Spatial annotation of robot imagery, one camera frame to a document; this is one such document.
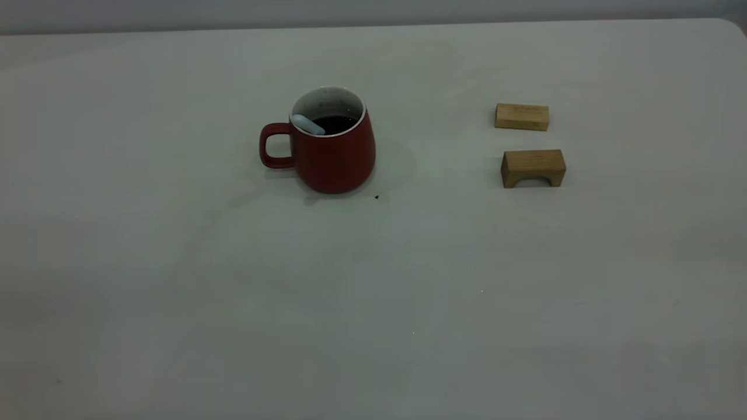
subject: table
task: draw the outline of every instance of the table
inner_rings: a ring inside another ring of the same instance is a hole
[[[718,19],[0,37],[0,417],[741,419],[746,75]],[[257,153],[322,84],[338,197]]]

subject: mug rim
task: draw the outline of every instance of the mug rim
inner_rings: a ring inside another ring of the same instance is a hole
[[[356,123],[353,124],[353,126],[350,127],[349,129],[347,129],[347,130],[345,130],[343,132],[335,133],[333,135],[313,135],[312,133],[307,132],[306,130],[303,130],[303,129],[299,128],[298,126],[296,126],[295,124],[293,124],[293,119],[291,117],[293,116],[293,108],[296,107],[296,104],[298,103],[298,101],[301,98],[303,98],[304,96],[310,94],[311,92],[315,92],[317,90],[322,90],[322,89],[328,89],[330,87],[334,87],[335,89],[346,90],[347,92],[351,93],[354,97],[356,97],[361,102],[361,106],[363,107],[363,109],[361,111],[361,116],[358,118],[358,121],[356,121]],[[323,86],[316,87],[315,89],[311,89],[310,91],[304,93],[303,95],[299,96],[298,99],[296,99],[296,102],[294,102],[293,106],[291,107],[290,112],[288,112],[288,122],[291,123],[291,125],[296,130],[302,132],[304,135],[308,135],[309,137],[316,137],[316,138],[335,138],[335,137],[340,137],[342,135],[345,135],[345,134],[351,132],[352,130],[356,129],[357,126],[360,126],[361,125],[361,121],[363,121],[363,119],[365,118],[367,111],[368,111],[368,109],[366,108],[366,103],[363,102],[363,99],[361,99],[361,97],[358,96],[357,93],[353,92],[352,90],[348,89],[347,87],[345,87],[345,86],[335,86],[335,85],[323,85]]]

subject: white spoon handle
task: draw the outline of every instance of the white spoon handle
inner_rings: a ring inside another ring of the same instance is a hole
[[[291,122],[298,128],[313,135],[324,135],[324,129],[314,124],[309,118],[301,114],[291,115]]]

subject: mug handle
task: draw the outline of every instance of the mug handle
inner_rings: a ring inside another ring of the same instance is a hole
[[[267,154],[267,139],[273,135],[290,135],[291,124],[288,123],[272,123],[267,124],[262,129],[262,133],[259,135],[259,158],[262,160],[264,166],[272,169],[285,169],[293,167],[293,157],[288,156],[287,158],[274,158]]]

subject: arched wooden block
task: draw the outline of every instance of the arched wooden block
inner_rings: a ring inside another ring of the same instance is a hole
[[[522,150],[503,153],[500,166],[504,188],[514,188],[525,178],[547,178],[559,187],[565,175],[565,160],[560,150]]]

